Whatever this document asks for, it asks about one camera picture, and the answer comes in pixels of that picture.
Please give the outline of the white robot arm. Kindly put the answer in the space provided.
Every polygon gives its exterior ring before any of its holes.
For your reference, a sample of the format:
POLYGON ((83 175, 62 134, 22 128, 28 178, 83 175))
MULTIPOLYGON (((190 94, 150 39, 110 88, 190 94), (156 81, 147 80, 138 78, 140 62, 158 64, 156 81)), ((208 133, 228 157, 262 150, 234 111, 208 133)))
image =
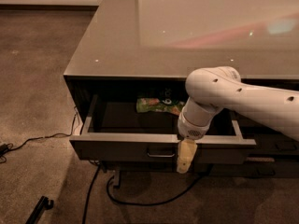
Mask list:
POLYGON ((195 142, 208 131, 224 108, 299 140, 299 92, 254 86, 241 81, 230 66, 201 68, 186 79, 189 98, 178 117, 177 172, 189 171, 197 150, 195 142))

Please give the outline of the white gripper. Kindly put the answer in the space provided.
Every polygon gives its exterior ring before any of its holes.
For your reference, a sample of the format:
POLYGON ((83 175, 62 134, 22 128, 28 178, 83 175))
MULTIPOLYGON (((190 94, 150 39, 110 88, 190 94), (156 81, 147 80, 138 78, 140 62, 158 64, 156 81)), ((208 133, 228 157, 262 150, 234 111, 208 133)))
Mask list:
POLYGON ((203 124, 193 124, 188 121, 183 114, 179 115, 178 133, 185 139, 178 143, 178 173, 186 174, 189 171, 197 150, 197 145, 194 140, 201 139, 206 134, 208 129, 209 122, 204 122, 203 124))

